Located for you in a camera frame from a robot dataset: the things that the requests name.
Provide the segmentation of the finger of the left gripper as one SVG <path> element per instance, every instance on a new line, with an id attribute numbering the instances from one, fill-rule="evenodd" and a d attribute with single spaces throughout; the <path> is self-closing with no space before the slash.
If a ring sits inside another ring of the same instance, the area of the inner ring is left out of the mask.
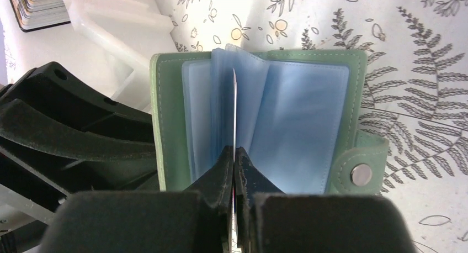
<path id="1" fill-rule="evenodd" d="M 57 62 L 1 88 L 1 186 L 55 211 L 80 191 L 157 189 L 152 119 Z"/>

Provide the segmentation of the white plastic card box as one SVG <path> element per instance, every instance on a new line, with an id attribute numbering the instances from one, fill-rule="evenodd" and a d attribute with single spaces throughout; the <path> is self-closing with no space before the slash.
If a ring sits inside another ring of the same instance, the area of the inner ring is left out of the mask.
<path id="1" fill-rule="evenodd" d="M 20 5 L 1 0 L 1 84 L 56 61 L 112 100 L 149 112 L 150 59 L 175 52 L 174 26 L 155 0 L 61 0 L 70 23 L 28 31 Z"/>

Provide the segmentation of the stack of cards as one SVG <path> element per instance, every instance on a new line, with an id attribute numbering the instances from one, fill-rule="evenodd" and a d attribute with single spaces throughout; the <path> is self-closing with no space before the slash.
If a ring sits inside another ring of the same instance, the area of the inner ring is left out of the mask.
<path id="1" fill-rule="evenodd" d="M 56 27 L 70 23 L 63 0 L 9 0 L 21 31 Z"/>

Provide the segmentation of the green card holder wallet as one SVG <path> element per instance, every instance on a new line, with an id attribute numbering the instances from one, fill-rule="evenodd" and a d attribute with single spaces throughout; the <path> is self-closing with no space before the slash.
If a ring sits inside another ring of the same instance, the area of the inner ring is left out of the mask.
<path id="1" fill-rule="evenodd" d="M 156 54 L 150 61 L 157 171 L 181 191 L 233 147 L 281 191 L 376 194 L 389 141 L 359 130 L 368 56 L 363 50 L 250 53 L 228 44 L 205 52 Z"/>

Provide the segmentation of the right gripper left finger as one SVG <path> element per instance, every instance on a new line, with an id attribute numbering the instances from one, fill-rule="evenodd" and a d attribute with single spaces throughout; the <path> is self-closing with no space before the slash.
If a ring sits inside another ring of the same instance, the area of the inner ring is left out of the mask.
<path id="1" fill-rule="evenodd" d="M 89 191 L 58 208 L 40 252 L 230 252 L 233 153 L 183 191 Z"/>

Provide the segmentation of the white VIP credit card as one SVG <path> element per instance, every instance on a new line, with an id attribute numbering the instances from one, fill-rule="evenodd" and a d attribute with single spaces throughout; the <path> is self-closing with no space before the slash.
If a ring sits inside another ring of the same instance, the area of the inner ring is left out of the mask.
<path id="1" fill-rule="evenodd" d="M 237 183 L 236 183 L 236 172 L 237 172 L 237 161 L 236 161 L 236 133 L 237 133 L 237 78 L 236 71 L 233 68 L 233 237 L 232 239 L 236 242 L 234 248 L 238 248 L 238 202 L 237 202 Z"/>

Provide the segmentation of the floral patterned table mat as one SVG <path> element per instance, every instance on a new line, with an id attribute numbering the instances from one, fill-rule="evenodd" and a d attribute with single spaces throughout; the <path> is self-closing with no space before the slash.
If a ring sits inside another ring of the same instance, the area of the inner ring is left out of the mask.
<path id="1" fill-rule="evenodd" d="M 417 252 L 467 251 L 467 0 L 156 0 L 178 51 L 362 49 L 360 128 Z"/>

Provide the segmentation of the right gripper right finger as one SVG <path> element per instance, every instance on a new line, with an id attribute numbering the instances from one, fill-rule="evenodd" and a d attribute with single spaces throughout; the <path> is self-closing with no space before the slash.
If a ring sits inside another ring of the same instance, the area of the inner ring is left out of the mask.
<path id="1" fill-rule="evenodd" d="M 237 245 L 242 252 L 415 252 L 401 213 L 379 196 L 285 194 L 235 153 Z"/>

